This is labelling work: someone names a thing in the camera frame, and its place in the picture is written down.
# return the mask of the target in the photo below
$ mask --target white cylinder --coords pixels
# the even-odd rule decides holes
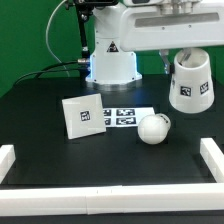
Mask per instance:
[[[183,51],[180,51],[174,59],[170,103],[184,113],[205,111],[214,101],[209,55],[202,49],[192,48],[190,58],[180,64],[182,57]]]

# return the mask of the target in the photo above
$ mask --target black table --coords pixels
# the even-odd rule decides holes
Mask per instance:
[[[224,146],[224,87],[214,82],[215,102],[206,112],[184,114],[169,103],[166,76],[143,77],[123,92],[84,88],[78,78],[20,82],[0,99],[0,144],[15,145],[16,162],[0,189],[215,182],[200,156],[200,139]],[[171,120],[158,145],[143,143],[137,128],[68,140],[62,99],[101,93],[103,106],[150,107]],[[224,211],[78,216],[4,217],[1,223],[211,223]]]

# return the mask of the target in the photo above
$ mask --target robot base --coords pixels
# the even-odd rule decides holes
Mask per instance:
[[[101,84],[87,77],[86,85],[88,88],[98,89],[102,91],[124,91],[140,87],[142,85],[142,75],[137,73],[136,79],[134,81],[122,84]]]

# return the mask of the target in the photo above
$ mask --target white robot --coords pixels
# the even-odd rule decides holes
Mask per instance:
[[[176,67],[179,64],[183,65],[197,51],[197,54],[203,58],[203,63],[206,64],[204,70],[196,72],[199,74],[198,79],[202,80],[200,74],[205,71],[209,73],[208,70],[210,70],[210,64],[207,61],[209,57],[204,52],[192,51],[191,48],[224,44],[223,0],[124,0],[124,4],[117,3],[105,7],[103,4],[100,5],[103,1],[96,2],[98,5],[93,10],[95,51],[90,57],[91,73],[86,78],[87,85],[94,88],[123,90],[138,84],[142,76],[137,72],[134,52],[146,50],[159,50],[165,64],[165,72],[171,74],[176,68],[171,66],[172,64],[167,59],[169,49],[184,48],[178,56]],[[87,4],[87,0],[81,0],[81,3],[78,1],[78,5],[82,4]],[[194,59],[198,58],[196,53],[193,56]],[[201,81],[198,84],[199,87],[183,84],[180,87],[181,90],[176,87],[171,89],[171,104],[186,113],[201,112],[211,106],[214,101],[213,86],[209,77],[211,74],[207,76],[208,80]],[[175,81],[178,83],[178,77],[176,77],[173,77],[173,84]],[[201,97],[203,91],[201,94],[198,93],[198,96],[192,97],[196,100],[193,100],[193,104],[191,101],[191,105],[187,105],[190,101],[185,99],[186,97],[180,96],[183,101],[176,100],[178,91],[188,94],[185,96],[194,96],[193,89],[196,88],[207,88],[211,91],[204,99]],[[189,106],[196,107],[198,102],[201,102],[201,105],[207,105],[195,110],[187,109]],[[186,105],[187,108],[181,108],[180,104]]]

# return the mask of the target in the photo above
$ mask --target green backdrop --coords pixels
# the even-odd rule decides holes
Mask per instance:
[[[53,10],[61,0],[7,0],[0,3],[0,96],[25,73],[54,64],[45,44],[45,30]],[[94,49],[93,21],[87,24],[90,50]],[[75,9],[64,7],[57,13],[50,29],[50,44],[62,60],[80,57],[80,40]],[[211,57],[213,75],[224,83],[224,47],[206,48]],[[176,51],[171,52],[171,59]],[[163,73],[157,51],[140,52],[138,70],[143,74]]]

